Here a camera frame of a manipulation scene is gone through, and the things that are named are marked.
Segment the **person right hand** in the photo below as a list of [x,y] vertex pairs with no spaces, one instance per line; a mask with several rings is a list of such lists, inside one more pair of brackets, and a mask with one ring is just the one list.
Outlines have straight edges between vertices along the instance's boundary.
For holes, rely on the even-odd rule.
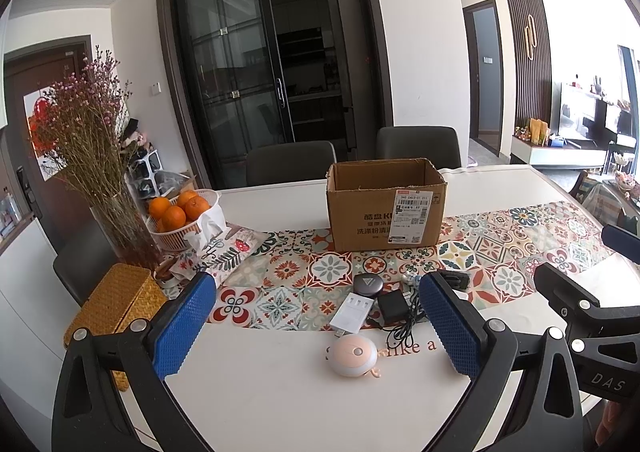
[[596,436],[594,437],[598,446],[602,446],[602,444],[611,437],[620,421],[620,414],[622,414],[624,409],[625,406],[623,404],[613,401],[606,402]]

